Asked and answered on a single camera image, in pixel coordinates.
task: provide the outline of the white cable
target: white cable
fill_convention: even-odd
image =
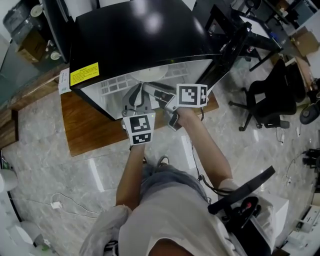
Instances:
[[[77,213],[71,213],[71,212],[67,212],[62,208],[59,208],[62,212],[64,212],[65,214],[69,214],[69,215],[76,215],[76,216],[82,216],[82,217],[87,217],[89,219],[96,219],[96,217],[89,217],[87,215],[82,215],[82,214],[77,214]]]
[[[81,206],[80,204],[76,203],[72,198],[70,198],[70,197],[68,197],[68,196],[66,196],[66,195],[64,195],[64,194],[62,194],[62,193],[54,193],[54,194],[51,196],[51,199],[50,199],[50,203],[51,203],[51,204],[53,203],[53,197],[54,197],[55,195],[61,195],[61,196],[65,197],[65,198],[70,199],[70,200],[71,200],[72,202],[74,202],[77,206],[81,207],[82,209],[84,209],[84,210],[87,211],[88,213],[99,215],[99,213],[97,213],[97,212],[95,212],[95,211],[87,210],[86,208],[84,208],[84,207]]]
[[[99,215],[99,213],[95,212],[95,211],[90,211],[90,210],[87,210],[86,208],[84,208],[83,206],[81,206],[80,204],[76,203],[72,198],[62,194],[62,193],[54,193],[51,198],[50,198],[50,204],[49,203],[45,203],[45,202],[38,202],[38,201],[34,201],[34,200],[29,200],[29,199],[23,199],[23,198],[10,198],[10,200],[18,200],[18,201],[27,201],[27,202],[33,202],[33,203],[37,203],[37,204],[41,204],[41,205],[46,205],[46,206],[50,206],[52,207],[52,203],[53,202],[53,197],[55,195],[61,195],[65,198],[68,198],[70,199],[72,202],[74,202],[77,206],[81,207],[82,209],[84,209],[85,211],[87,211],[88,213],[91,213],[91,214],[97,214]],[[65,211],[64,209],[62,208],[59,208],[62,212],[66,213],[66,214],[69,214],[69,215],[75,215],[75,216],[81,216],[81,217],[87,217],[89,219],[96,219],[96,217],[90,217],[90,216],[87,216],[87,215],[84,215],[84,214],[77,214],[77,213],[72,213],[72,212],[67,212]]]
[[[10,198],[10,200],[20,200],[20,201],[27,201],[27,202],[33,202],[33,203],[38,203],[38,204],[42,204],[42,205],[46,205],[46,206],[50,206],[51,204],[45,203],[45,202],[38,202],[38,201],[34,201],[34,200],[28,200],[28,199],[22,199],[22,198]]]

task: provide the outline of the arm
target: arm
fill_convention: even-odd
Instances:
[[[188,133],[201,164],[213,187],[219,185],[225,179],[232,179],[230,165],[220,151],[208,130],[191,108],[178,108],[179,124]]]
[[[139,205],[144,155],[144,144],[132,147],[116,190],[116,206],[125,205],[134,210]]]

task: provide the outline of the white label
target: white label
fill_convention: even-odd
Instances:
[[[60,95],[71,92],[69,79],[70,79],[69,68],[62,70],[60,72],[59,85],[58,85]]]
[[[266,98],[266,94],[264,92],[260,94],[255,94],[254,98],[255,98],[255,103],[259,103],[260,101]]]

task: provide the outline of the yellow warning label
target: yellow warning label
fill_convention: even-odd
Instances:
[[[72,72],[70,74],[70,86],[74,86],[96,76],[99,76],[98,62]]]

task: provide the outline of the wooden table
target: wooden table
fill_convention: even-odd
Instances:
[[[112,121],[74,92],[61,95],[61,106],[65,134],[72,157],[128,138],[122,129],[121,119]],[[217,100],[211,93],[208,105],[203,111],[208,112],[218,107]],[[198,115],[201,113],[199,108],[195,108],[194,111]],[[154,128],[166,126],[163,109],[156,109],[155,112]]]

